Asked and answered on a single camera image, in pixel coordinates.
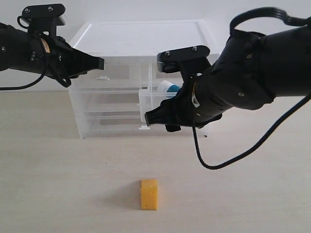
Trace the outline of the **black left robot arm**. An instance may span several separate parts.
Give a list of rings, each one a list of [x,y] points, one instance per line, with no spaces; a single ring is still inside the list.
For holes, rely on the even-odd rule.
[[[12,69],[39,74],[25,89],[47,76],[63,87],[91,70],[103,70],[104,59],[77,50],[61,36],[52,37],[40,32],[30,34],[11,25],[0,25],[0,69]]]

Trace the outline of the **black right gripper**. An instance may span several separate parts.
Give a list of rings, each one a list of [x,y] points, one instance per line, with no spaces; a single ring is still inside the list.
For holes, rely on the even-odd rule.
[[[180,131],[180,125],[178,121],[178,105],[179,101],[176,98],[163,100],[160,105],[145,113],[145,120],[148,126],[161,124],[165,125],[166,131],[176,132]],[[191,101],[186,104],[191,110],[195,110],[194,106],[194,94],[191,93]],[[221,119],[222,114],[218,116],[213,116],[210,122],[217,121]]]

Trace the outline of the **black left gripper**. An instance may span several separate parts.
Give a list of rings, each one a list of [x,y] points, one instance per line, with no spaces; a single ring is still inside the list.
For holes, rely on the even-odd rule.
[[[91,70],[104,70],[104,59],[72,48],[62,37],[51,38],[44,34],[27,34],[29,59],[25,71],[38,73],[39,77],[26,84],[32,87],[45,76],[63,87],[71,85],[71,78]]]

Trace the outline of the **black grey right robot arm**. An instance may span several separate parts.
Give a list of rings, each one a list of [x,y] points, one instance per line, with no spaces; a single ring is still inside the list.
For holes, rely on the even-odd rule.
[[[158,70],[180,72],[176,96],[146,112],[148,125],[202,128],[231,108],[257,110],[277,97],[306,96],[311,91],[311,28],[271,35],[236,31],[217,61],[207,46],[159,53]]]

